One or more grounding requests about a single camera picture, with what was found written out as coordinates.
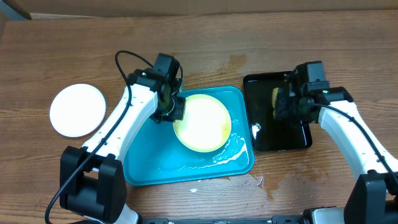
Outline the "green yellow sponge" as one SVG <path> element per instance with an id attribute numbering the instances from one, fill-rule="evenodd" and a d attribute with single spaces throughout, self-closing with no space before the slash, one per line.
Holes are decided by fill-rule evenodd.
<path id="1" fill-rule="evenodd" d="M 279 88 L 274 88 L 272 90 L 272 107 L 273 107 L 273 117 L 275 117 L 275 106 L 276 106 L 276 101 L 277 101 L 277 96 L 278 96 Z"/>

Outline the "yellow plate with stain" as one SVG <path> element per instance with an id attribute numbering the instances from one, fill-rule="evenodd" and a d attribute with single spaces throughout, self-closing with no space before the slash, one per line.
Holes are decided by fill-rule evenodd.
<path id="1" fill-rule="evenodd" d="M 228 140 L 231 116 L 225 105 L 213 96 L 195 94 L 186 97 L 183 119 L 173 123 L 178 140 L 195 152 L 213 152 Z"/>

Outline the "white plate with stain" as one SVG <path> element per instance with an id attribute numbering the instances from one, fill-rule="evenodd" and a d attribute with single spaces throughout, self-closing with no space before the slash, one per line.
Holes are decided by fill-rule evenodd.
<path id="1" fill-rule="evenodd" d="M 106 114 L 103 94 L 94 86 L 74 84 L 53 99 L 49 116 L 53 128 L 61 135 L 78 138 L 93 132 Z"/>

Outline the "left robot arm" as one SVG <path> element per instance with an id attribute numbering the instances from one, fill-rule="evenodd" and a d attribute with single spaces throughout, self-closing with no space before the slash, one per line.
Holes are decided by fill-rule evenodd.
<path id="1" fill-rule="evenodd" d="M 127 204 L 123 161 L 147 119 L 159 124 L 183 118 L 185 98 L 179 97 L 183 78 L 180 62 L 158 54 L 144 70 L 124 75 L 126 88 L 114 111 L 82 147 L 68 146 L 60 158 L 60 188 L 45 211 L 45 222 L 55 202 L 84 216 L 83 223 L 139 223 Z"/>

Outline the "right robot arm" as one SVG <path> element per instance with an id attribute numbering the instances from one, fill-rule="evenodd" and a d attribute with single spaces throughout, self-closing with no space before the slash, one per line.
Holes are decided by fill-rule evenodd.
<path id="1" fill-rule="evenodd" d="M 362 119 L 353 97 L 332 87 L 321 61 L 284 74 L 288 88 L 272 92 L 274 119 L 318 123 L 334 140 L 356 180 L 343 208 L 306 209 L 299 223 L 397 223 L 397 159 Z"/>

